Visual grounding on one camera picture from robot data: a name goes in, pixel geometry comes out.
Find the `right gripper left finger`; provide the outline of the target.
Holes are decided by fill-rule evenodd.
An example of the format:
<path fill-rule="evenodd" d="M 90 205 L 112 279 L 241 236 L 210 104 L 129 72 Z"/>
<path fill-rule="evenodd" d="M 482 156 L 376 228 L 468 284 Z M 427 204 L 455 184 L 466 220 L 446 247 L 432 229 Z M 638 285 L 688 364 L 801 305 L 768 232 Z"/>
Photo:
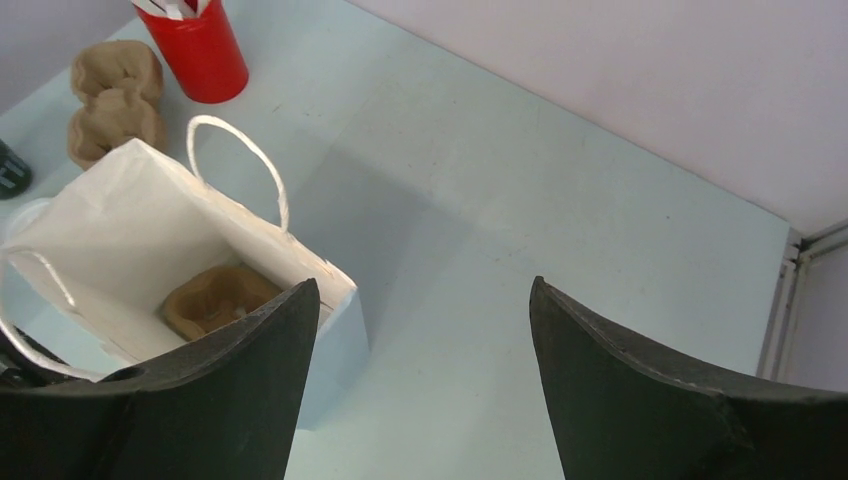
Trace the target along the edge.
<path fill-rule="evenodd" d="M 93 383 L 26 359 L 1 383 L 5 479 L 281 479 L 317 333 L 303 281 L 253 314 Z"/>

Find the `white paper bag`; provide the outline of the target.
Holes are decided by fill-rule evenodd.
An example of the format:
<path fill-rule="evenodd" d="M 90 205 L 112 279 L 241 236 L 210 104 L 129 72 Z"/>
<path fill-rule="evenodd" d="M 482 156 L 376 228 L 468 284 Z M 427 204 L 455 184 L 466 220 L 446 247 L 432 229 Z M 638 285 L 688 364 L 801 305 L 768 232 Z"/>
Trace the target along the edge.
<path fill-rule="evenodd" d="M 314 430 L 367 362 L 365 321 L 355 282 L 290 232 L 284 183 L 274 165 L 268 172 L 277 223 L 209 185 L 195 157 L 181 164 L 132 139 L 66 185 L 2 245 L 1 259 L 117 368 L 183 344 L 162 307 L 208 269 L 242 264 L 283 288 L 315 280 L 318 330 L 298 418 Z"/>

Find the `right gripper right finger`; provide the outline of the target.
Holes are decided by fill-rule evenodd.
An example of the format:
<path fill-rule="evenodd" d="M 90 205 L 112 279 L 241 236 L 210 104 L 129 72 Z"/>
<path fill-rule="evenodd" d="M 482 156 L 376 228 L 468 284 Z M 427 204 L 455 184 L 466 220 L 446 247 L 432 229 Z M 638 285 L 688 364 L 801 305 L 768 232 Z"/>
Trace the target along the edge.
<path fill-rule="evenodd" d="M 725 369 L 542 277 L 529 321 L 568 479 L 843 479 L 847 397 Z"/>

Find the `brown cardboard cup carrier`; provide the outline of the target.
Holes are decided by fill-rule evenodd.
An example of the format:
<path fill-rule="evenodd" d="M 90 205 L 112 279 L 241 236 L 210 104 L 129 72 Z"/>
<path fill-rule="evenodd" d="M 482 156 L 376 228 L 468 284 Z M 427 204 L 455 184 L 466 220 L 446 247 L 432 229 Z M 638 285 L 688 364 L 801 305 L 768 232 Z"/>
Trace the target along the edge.
<path fill-rule="evenodd" d="M 162 316 L 172 330 L 194 341 L 254 312 L 281 292 L 252 269 L 216 266 L 173 290 L 164 300 Z"/>

